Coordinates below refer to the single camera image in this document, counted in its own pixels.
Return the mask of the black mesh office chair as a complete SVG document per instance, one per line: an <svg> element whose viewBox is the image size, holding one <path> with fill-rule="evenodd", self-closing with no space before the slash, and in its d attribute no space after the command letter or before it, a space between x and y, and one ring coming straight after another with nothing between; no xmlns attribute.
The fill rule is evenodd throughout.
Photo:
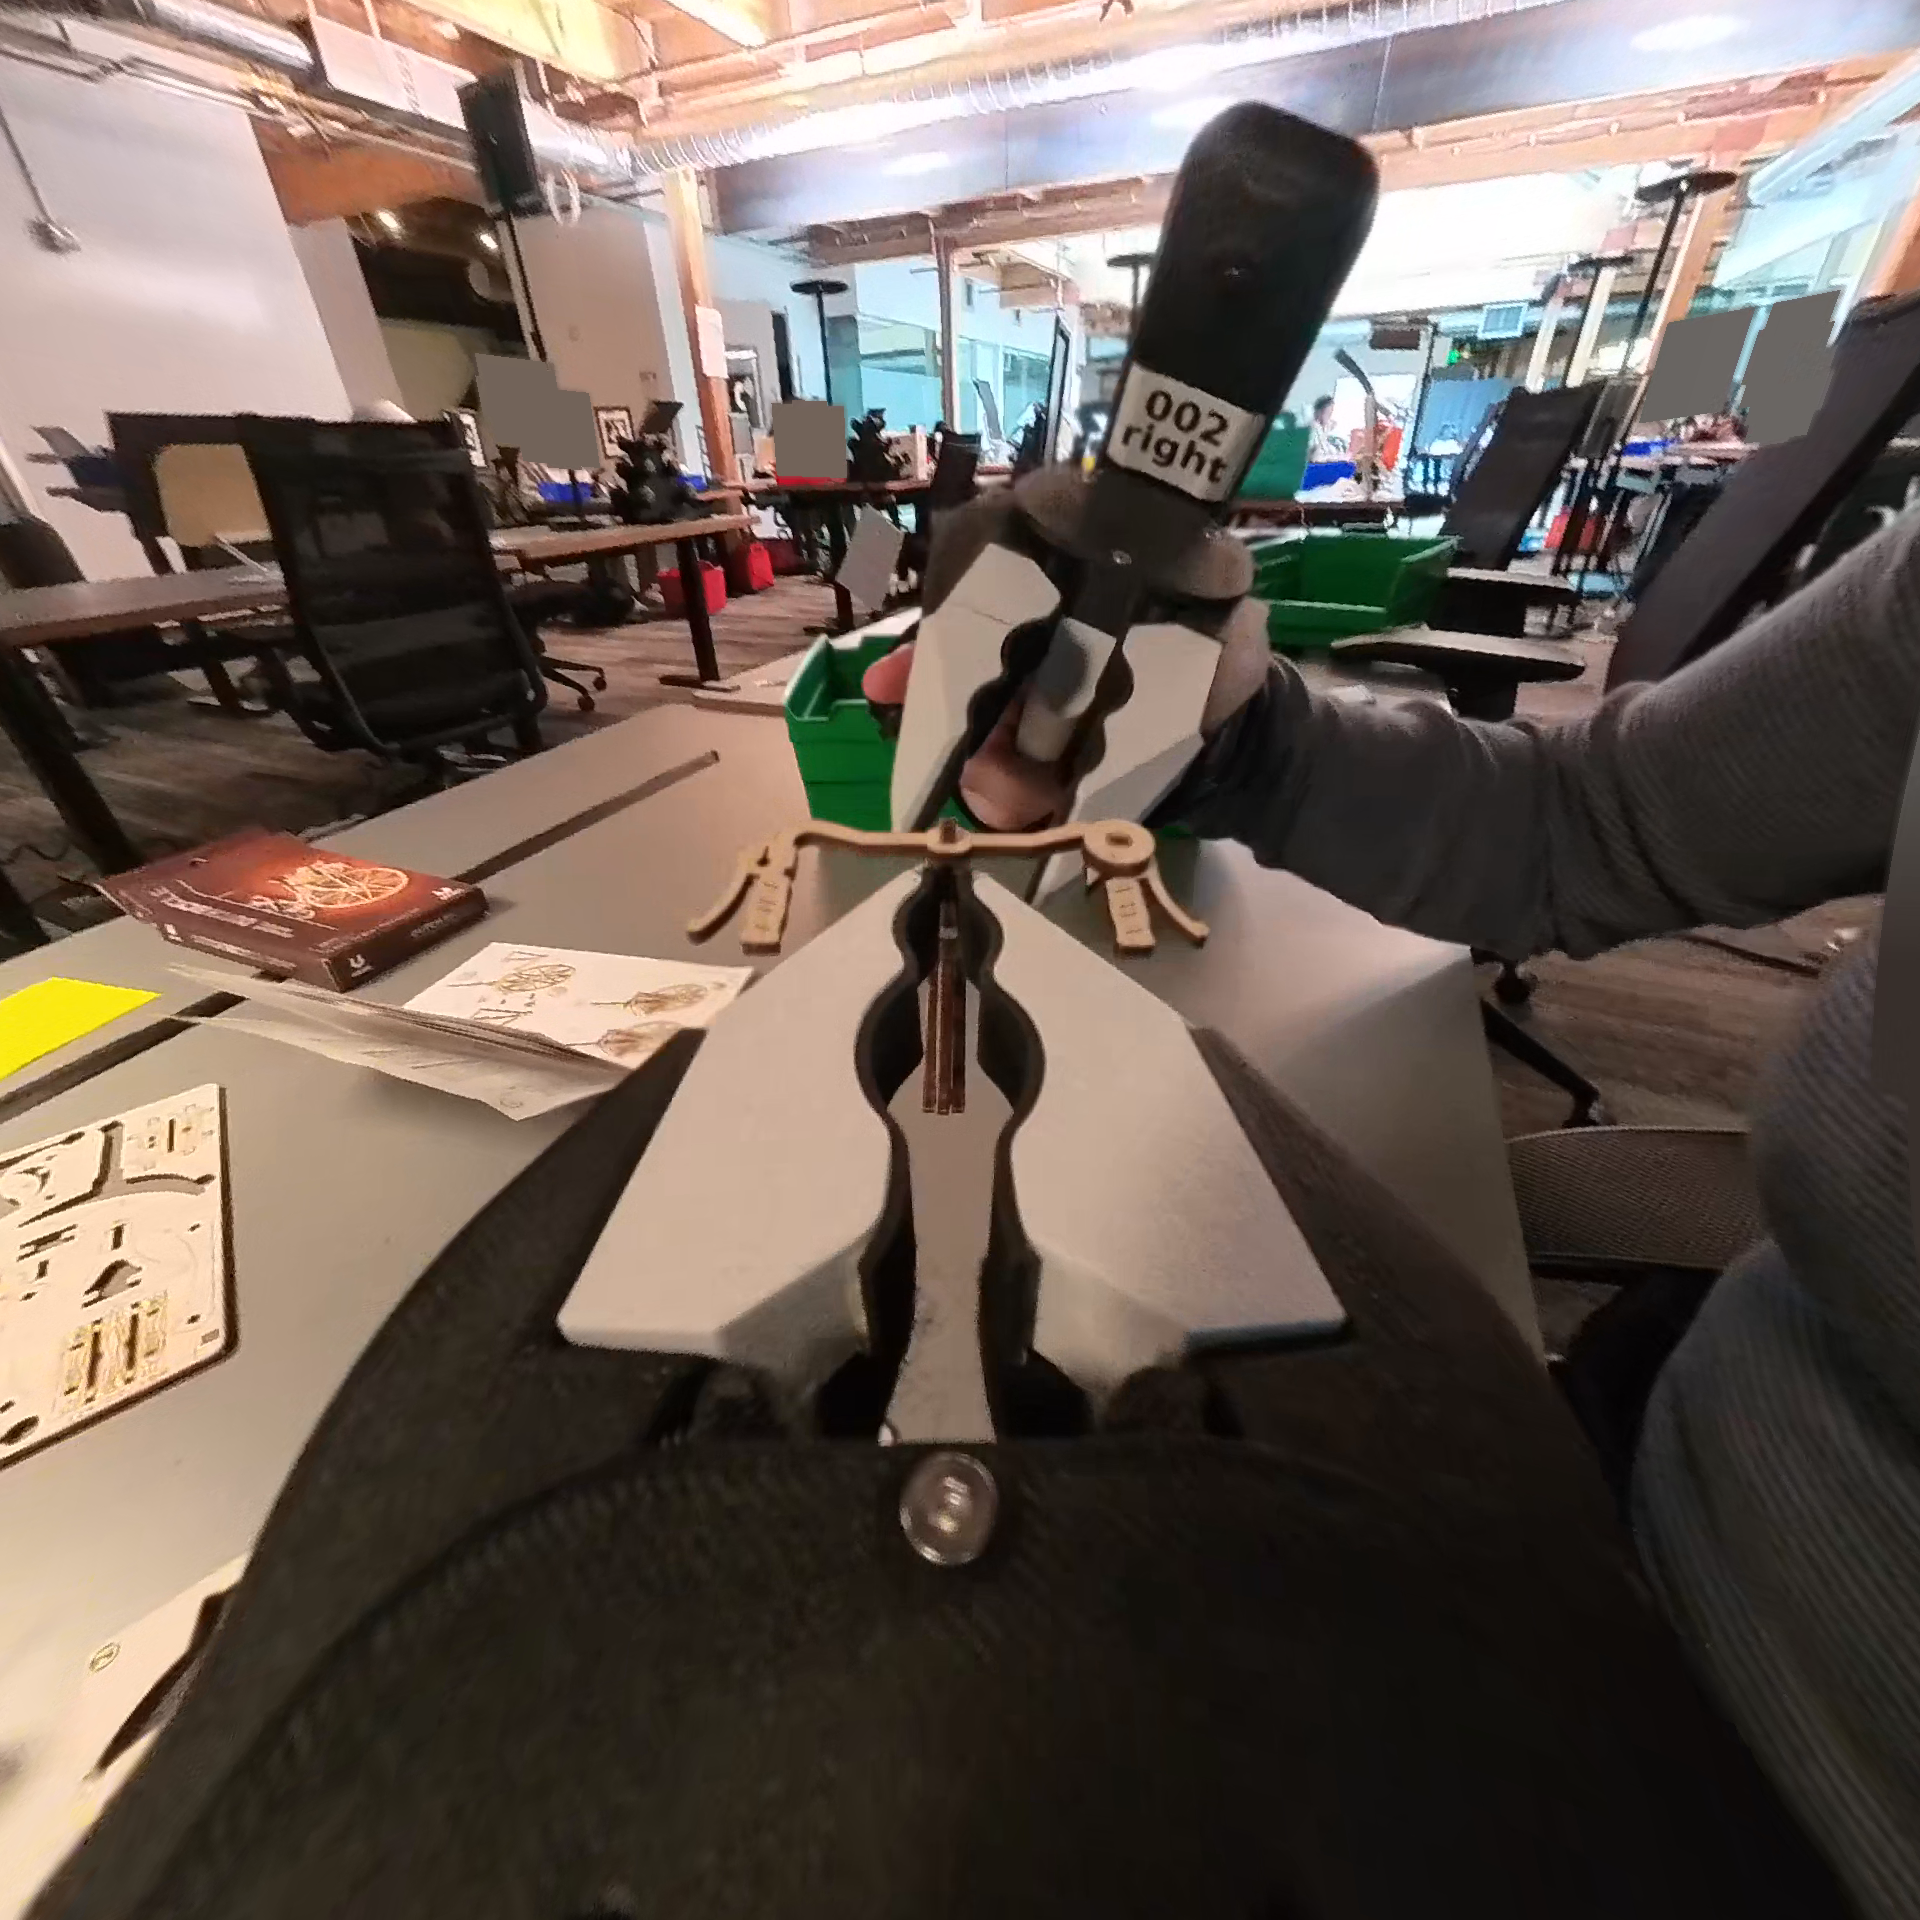
<svg viewBox="0 0 1920 1920"><path fill-rule="evenodd" d="M540 756L548 679L491 545L458 427L240 415L302 679L306 740L419 770Z"/></svg>

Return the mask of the black loudspeaker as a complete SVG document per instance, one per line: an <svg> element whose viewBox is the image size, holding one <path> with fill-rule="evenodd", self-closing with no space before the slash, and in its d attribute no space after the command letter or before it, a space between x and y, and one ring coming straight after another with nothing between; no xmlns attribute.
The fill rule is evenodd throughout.
<svg viewBox="0 0 1920 1920"><path fill-rule="evenodd" d="M501 68L475 77L455 101L487 214L540 218L548 211L546 182L518 75Z"/></svg>

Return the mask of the white instruction booklet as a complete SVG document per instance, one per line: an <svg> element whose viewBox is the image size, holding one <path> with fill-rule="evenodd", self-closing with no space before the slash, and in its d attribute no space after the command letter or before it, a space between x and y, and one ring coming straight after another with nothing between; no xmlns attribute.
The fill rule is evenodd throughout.
<svg viewBox="0 0 1920 1920"><path fill-rule="evenodd" d="M683 1032L708 1029L755 978L714 967L491 942L403 1004L300 983L169 967L236 996L227 1022L257 1041L514 1123L597 1100Z"/></svg>

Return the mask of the person's torso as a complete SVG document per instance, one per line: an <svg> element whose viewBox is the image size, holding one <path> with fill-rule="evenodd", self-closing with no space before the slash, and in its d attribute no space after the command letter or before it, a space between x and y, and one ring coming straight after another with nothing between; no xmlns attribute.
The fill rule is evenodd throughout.
<svg viewBox="0 0 1920 1920"><path fill-rule="evenodd" d="M1710 1692L1858 1917L1918 1913L1918 1289L1908 1105L1871 1083L1879 935L1750 1128L1761 1236L1650 1392L1630 1511Z"/></svg>

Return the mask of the person's right forearm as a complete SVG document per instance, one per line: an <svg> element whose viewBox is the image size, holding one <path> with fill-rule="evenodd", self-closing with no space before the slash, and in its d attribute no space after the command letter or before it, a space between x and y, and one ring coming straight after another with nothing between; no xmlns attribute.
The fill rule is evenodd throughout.
<svg viewBox="0 0 1920 1920"><path fill-rule="evenodd" d="M1703 658L1567 722L1358 706L1276 660L1166 816L1386 926L1588 959L1882 893L1915 709L1908 516Z"/></svg>

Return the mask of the dark wooden desk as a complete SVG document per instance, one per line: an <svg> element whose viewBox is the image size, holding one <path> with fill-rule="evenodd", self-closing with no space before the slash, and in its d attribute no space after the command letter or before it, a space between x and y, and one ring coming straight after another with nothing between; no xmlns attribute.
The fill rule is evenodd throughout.
<svg viewBox="0 0 1920 1920"><path fill-rule="evenodd" d="M66 722L14 656L51 645L92 643L122 631L277 612L289 605L276 569L223 569L68 582L2 593L2 728L69 840L97 875L143 863L90 780Z"/></svg>

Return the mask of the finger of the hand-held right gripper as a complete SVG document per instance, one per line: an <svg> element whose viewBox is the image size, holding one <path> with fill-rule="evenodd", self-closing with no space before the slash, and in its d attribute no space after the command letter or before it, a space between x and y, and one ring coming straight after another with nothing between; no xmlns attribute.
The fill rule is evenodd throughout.
<svg viewBox="0 0 1920 1920"><path fill-rule="evenodd" d="M1142 824L1201 746L1221 641L1156 619L1124 637L1053 629L1030 686L1030 756L1053 774L1049 824Z"/></svg>
<svg viewBox="0 0 1920 1920"><path fill-rule="evenodd" d="M892 828L931 828L957 800L964 765L1041 665L1059 607L1044 565L991 543L922 614L893 744Z"/></svg>

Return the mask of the pale wooden parts sheet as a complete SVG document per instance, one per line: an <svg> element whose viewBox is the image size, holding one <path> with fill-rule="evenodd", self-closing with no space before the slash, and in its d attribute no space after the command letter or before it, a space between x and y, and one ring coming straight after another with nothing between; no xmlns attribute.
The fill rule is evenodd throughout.
<svg viewBox="0 0 1920 1920"><path fill-rule="evenodd" d="M2 1155L2 1462L236 1345L227 1105L199 1084Z"/></svg>

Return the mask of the black chair tan back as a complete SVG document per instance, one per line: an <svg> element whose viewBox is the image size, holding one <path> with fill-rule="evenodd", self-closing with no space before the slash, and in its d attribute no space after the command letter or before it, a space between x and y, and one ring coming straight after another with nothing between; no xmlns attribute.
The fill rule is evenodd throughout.
<svg viewBox="0 0 1920 1920"><path fill-rule="evenodd" d="M202 676L204 705L248 719L276 713L293 633L240 419L109 410L106 422L122 510L156 576L230 575L267 588L175 619L175 652Z"/></svg>

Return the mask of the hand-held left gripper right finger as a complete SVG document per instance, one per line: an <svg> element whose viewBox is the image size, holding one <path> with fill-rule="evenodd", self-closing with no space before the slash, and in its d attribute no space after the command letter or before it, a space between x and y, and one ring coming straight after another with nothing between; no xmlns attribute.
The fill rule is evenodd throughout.
<svg viewBox="0 0 1920 1920"><path fill-rule="evenodd" d="M972 883L991 1162L989 1388L1120 1388L1205 1354L1309 1346L1348 1316L1195 1031L996 878Z"/></svg>

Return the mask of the brown model kit box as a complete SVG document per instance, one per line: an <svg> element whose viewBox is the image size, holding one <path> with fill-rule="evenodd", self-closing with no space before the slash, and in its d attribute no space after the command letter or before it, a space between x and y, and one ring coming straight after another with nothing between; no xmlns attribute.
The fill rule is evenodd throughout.
<svg viewBox="0 0 1920 1920"><path fill-rule="evenodd" d="M95 889L169 947L334 994L440 949L489 910L472 883L261 828L100 878Z"/></svg>

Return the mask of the wooden bicycle model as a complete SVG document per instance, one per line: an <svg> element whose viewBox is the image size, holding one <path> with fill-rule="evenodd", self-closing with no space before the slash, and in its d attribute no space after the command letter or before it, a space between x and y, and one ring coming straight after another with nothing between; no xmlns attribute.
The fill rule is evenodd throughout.
<svg viewBox="0 0 1920 1920"><path fill-rule="evenodd" d="M925 1114L964 1111L966 1013L964 933L957 877L980 861L1023 861L1036 866L1067 857L1085 889L1106 901L1118 957L1143 957L1157 947L1164 921L1192 949L1207 942L1207 925L1194 918L1167 890L1157 865L1156 834L1134 823L1070 823L1032 830L964 828L939 818L920 830L850 828L810 821L737 852L720 896L685 922L685 938L704 945L740 918L741 952L772 957L781 950L799 858L807 851L848 852L859 858L911 858L937 877L931 959L924 967L922 1106Z"/></svg>

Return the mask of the grey office chair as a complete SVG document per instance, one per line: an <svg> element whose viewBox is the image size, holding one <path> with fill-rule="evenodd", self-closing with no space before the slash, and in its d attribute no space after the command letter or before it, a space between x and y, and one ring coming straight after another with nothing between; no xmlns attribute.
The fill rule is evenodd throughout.
<svg viewBox="0 0 1920 1920"><path fill-rule="evenodd" d="M1560 1127L1505 1143L1528 1263L1571 1278L1659 1270L1713 1278L1764 1231L1752 1133L1744 1123L1622 1123L1595 1081L1530 1022L1524 967L1485 949L1480 1002L1489 1050L1565 1099Z"/></svg>

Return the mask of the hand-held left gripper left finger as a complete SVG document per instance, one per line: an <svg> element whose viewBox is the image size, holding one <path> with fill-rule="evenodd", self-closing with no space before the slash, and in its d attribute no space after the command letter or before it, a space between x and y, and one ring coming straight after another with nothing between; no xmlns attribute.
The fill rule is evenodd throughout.
<svg viewBox="0 0 1920 1920"><path fill-rule="evenodd" d="M916 1318L907 1149L922 1070L905 871L704 1031L558 1311L578 1349L718 1363L804 1423L881 1423Z"/></svg>

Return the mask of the yellow sticky note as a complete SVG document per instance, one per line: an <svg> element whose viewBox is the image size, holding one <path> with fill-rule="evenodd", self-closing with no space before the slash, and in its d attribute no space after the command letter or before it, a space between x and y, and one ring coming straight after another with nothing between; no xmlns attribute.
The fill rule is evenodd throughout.
<svg viewBox="0 0 1920 1920"><path fill-rule="evenodd" d="M151 991L47 977L2 996L2 1081L149 1007Z"/></svg>

